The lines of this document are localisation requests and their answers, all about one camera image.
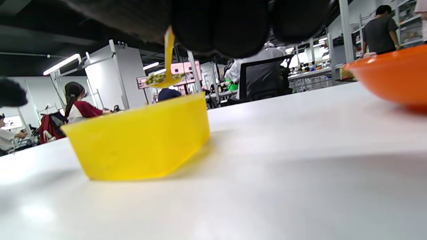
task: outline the white shirt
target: white shirt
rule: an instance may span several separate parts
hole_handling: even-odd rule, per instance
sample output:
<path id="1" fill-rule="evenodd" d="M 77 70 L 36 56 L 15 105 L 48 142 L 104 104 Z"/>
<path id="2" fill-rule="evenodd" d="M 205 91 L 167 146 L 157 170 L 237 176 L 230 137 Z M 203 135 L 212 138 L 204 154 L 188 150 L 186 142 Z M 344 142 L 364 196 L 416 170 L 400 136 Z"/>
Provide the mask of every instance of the white shirt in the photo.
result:
<path id="1" fill-rule="evenodd" d="M 242 63 L 274 59 L 274 58 L 282 57 L 284 55 L 285 55 L 284 51 L 274 47 L 269 47 L 266 49 L 262 49 L 259 53 L 257 53 L 252 57 L 248 57 L 245 59 L 236 59 L 236 61 L 234 61 L 234 63 L 231 65 L 230 69 L 228 69 L 227 72 L 225 73 L 225 78 L 230 79 L 233 82 L 237 82 L 240 79 L 240 67 Z M 239 85 L 239 89 L 237 90 L 237 99 L 239 99 L 239 92 L 240 92 L 240 85 Z"/>
<path id="2" fill-rule="evenodd" d="M 15 133 L 8 130 L 0 129 L 0 149 L 3 151 L 14 147 L 12 141 L 15 138 Z"/>
<path id="3" fill-rule="evenodd" d="M 415 13 L 421 14 L 427 12 L 427 0 L 417 0 L 415 6 Z M 422 21 L 423 24 L 423 41 L 427 41 L 427 20 Z"/>
<path id="4" fill-rule="evenodd" d="M 68 115 L 68 121 L 70 123 L 78 123 L 82 121 L 86 121 L 87 118 L 82 116 L 82 113 L 77 109 L 77 107 L 73 104 L 70 110 L 70 115 Z"/>

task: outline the black office chair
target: black office chair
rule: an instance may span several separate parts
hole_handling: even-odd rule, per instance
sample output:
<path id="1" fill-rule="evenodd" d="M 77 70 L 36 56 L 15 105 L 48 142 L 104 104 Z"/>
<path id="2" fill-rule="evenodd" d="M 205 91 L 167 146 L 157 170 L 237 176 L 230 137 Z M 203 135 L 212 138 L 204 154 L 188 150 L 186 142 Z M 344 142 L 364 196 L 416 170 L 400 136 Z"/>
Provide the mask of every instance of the black office chair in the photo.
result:
<path id="1" fill-rule="evenodd" d="M 289 83 L 287 79 L 287 75 L 283 76 L 283 80 L 279 77 L 277 78 L 277 82 L 272 87 L 263 87 L 262 85 L 254 86 L 252 91 L 247 95 L 247 85 L 246 85 L 246 74 L 247 68 L 251 66 L 274 63 L 274 62 L 286 62 L 286 67 L 284 71 L 289 72 L 289 63 L 294 57 L 294 55 L 282 56 L 274 59 L 267 59 L 262 61 L 248 62 L 243 63 L 240 67 L 240 80 L 239 80 L 239 98 L 244 102 L 257 101 L 261 99 L 267 99 L 271 97 L 278 97 L 292 93 L 289 92 Z"/>

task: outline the table surface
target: table surface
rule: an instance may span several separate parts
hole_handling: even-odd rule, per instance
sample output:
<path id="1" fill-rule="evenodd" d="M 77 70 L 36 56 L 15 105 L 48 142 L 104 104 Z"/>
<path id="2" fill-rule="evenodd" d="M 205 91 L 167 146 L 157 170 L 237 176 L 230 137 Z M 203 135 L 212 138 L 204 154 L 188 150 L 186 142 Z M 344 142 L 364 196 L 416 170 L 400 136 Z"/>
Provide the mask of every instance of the table surface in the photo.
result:
<path id="1" fill-rule="evenodd" d="M 328 72 L 331 72 L 331 68 L 324 68 L 324 69 L 320 69 L 320 70 L 316 70 L 313 72 L 306 72 L 306 73 L 300 73 L 300 74 L 295 74 L 292 76 L 288 77 L 288 80 L 295 80 L 295 79 L 301 79 L 301 78 L 309 78 L 309 77 L 315 77 L 315 76 L 319 76 L 322 74 L 327 74 Z"/>
<path id="2" fill-rule="evenodd" d="M 208 114 L 211 140 L 164 179 L 89 181 L 67 139 L 0 158 L 0 239 L 427 236 L 425 116 L 360 83 Z"/>
<path id="3" fill-rule="evenodd" d="M 234 91 L 228 90 L 228 91 L 225 91 L 225 92 L 220 92 L 219 96 L 220 97 L 224 97 L 224 96 L 227 96 L 227 95 L 233 95 L 233 94 L 235 94 L 237 92 L 238 92 L 238 90 L 234 90 Z M 206 96 L 206 98 L 209 98 L 209 97 L 216 97 L 216 93 L 211 93 L 211 94 L 209 94 L 209 95 Z"/>

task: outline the green object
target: green object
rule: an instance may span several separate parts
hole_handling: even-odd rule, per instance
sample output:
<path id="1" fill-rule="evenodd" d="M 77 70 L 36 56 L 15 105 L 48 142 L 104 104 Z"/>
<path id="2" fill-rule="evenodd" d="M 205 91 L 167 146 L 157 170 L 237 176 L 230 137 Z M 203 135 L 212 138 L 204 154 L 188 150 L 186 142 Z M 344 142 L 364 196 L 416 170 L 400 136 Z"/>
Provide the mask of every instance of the green object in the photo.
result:
<path id="1" fill-rule="evenodd" d="M 225 79 L 225 82 L 232 82 L 232 80 L 231 79 L 228 79 L 228 78 L 226 78 Z M 227 85 L 227 89 L 229 90 L 229 91 L 236 91 L 237 89 L 239 88 L 239 85 L 238 84 L 230 84 L 230 85 Z"/>

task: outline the black ceiling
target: black ceiling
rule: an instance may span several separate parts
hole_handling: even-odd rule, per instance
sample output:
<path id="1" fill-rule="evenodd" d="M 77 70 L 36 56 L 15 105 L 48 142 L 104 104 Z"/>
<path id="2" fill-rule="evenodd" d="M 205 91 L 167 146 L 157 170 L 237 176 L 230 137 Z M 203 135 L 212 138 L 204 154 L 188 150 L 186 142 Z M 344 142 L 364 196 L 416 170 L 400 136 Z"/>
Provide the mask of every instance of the black ceiling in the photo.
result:
<path id="1" fill-rule="evenodd" d="M 338 15 L 336 0 L 327 24 Z M 41 76 L 62 58 L 91 53 L 107 45 L 109 39 L 139 48 L 144 65 L 163 62 L 163 46 L 144 43 L 106 27 L 71 10 L 60 0 L 0 0 L 0 76 Z M 186 56 L 184 49 L 179 52 Z M 208 61 L 211 56 L 196 58 Z"/>

